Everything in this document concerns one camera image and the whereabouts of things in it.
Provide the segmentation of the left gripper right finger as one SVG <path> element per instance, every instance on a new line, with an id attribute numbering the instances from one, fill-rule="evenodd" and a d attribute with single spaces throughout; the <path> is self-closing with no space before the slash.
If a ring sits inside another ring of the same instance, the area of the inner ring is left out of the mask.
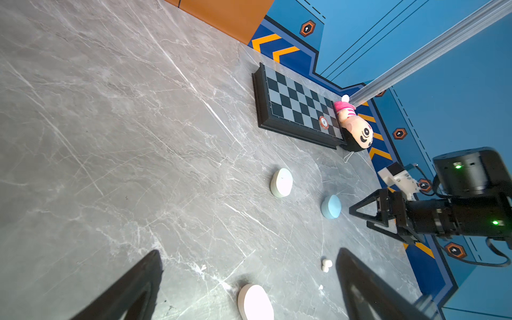
<path id="1" fill-rule="evenodd" d="M 436 318 L 428 298 L 411 304 L 347 248 L 340 249 L 335 269 L 349 319 Z"/>

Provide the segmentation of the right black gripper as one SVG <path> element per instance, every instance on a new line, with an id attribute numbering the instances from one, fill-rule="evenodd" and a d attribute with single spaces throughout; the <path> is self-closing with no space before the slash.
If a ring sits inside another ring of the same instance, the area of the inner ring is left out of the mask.
<path id="1" fill-rule="evenodd" d="M 407 215 L 407 198 L 402 191 L 391 192 L 378 189 L 349 208 L 349 214 L 367 221 L 367 227 L 404 244 L 422 243 L 425 238 L 415 230 Z M 389 227 L 395 221 L 396 232 L 383 229 L 376 224 Z"/>

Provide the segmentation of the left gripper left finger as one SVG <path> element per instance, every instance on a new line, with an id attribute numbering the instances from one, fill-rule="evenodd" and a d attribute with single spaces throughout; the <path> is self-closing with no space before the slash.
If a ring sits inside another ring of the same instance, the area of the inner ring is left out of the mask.
<path id="1" fill-rule="evenodd" d="M 74 319 L 151 319 L 163 266 L 157 249 L 149 252 Z"/>

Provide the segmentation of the blue earbud case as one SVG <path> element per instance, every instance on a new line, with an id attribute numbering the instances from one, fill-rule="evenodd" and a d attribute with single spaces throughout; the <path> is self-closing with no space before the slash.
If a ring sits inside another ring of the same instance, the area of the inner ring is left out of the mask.
<path id="1" fill-rule="evenodd" d="M 337 219 L 341 214 L 341 201 L 336 195 L 327 196 L 321 204 L 321 213 L 326 219 Z"/>

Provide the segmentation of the mint green earbud case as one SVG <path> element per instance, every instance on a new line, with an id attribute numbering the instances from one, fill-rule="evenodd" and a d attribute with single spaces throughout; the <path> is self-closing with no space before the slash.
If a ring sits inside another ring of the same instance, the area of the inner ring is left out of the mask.
<path id="1" fill-rule="evenodd" d="M 287 197 L 293 187 L 293 176 L 289 169 L 281 168 L 277 170 L 271 180 L 270 190 L 277 198 Z"/>

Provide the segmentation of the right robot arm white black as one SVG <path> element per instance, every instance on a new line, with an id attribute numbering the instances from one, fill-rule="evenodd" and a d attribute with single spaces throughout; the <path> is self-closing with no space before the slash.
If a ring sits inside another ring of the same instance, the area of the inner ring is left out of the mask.
<path id="1" fill-rule="evenodd" d="M 352 205 L 349 214 L 373 229 L 407 245 L 430 235 L 436 247 L 439 238 L 485 237 L 485 244 L 504 258 L 511 258 L 493 245 L 511 245 L 511 176 L 496 150 L 466 149 L 434 158 L 433 179 L 414 179 L 409 170 L 418 165 L 392 163 L 378 173 L 385 188 Z"/>

